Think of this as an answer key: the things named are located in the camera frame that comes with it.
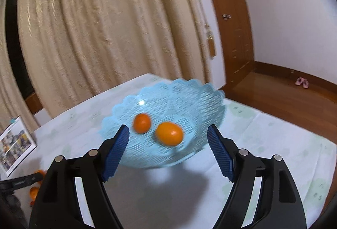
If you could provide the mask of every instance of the slipper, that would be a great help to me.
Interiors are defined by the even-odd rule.
[[[309,88],[309,82],[308,82],[308,80],[304,79],[302,85],[303,85],[303,88],[308,89]]]
[[[304,78],[300,77],[296,80],[295,85],[301,85],[303,83],[303,81],[304,81]]]

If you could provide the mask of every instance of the gold patterned curtain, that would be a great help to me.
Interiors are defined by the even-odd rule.
[[[18,0],[21,47],[52,117],[145,73],[210,81],[196,0]]]
[[[5,34],[6,0],[0,0],[0,133],[11,119],[21,116],[29,132],[39,125],[22,98],[9,61]]]

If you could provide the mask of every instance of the orange fruit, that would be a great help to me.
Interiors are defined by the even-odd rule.
[[[35,171],[34,173],[40,173],[40,174],[43,175],[43,178],[45,177],[45,172],[44,172],[43,170],[37,170],[37,171]]]
[[[149,131],[151,127],[151,119],[149,115],[140,113],[134,117],[134,130],[138,134],[144,134]]]
[[[29,195],[30,195],[30,198],[35,201],[36,200],[36,196],[37,196],[37,193],[39,192],[39,188],[38,187],[32,187],[29,191]]]
[[[163,144],[176,146],[183,141],[184,132],[179,125],[166,121],[158,125],[156,135]]]

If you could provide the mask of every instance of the brown wooden door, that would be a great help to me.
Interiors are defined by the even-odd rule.
[[[254,51],[246,0],[213,0],[225,59],[226,88],[253,70]]]

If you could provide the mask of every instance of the picture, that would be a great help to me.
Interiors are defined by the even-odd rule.
[[[0,166],[7,176],[36,147],[20,117],[0,136]]]

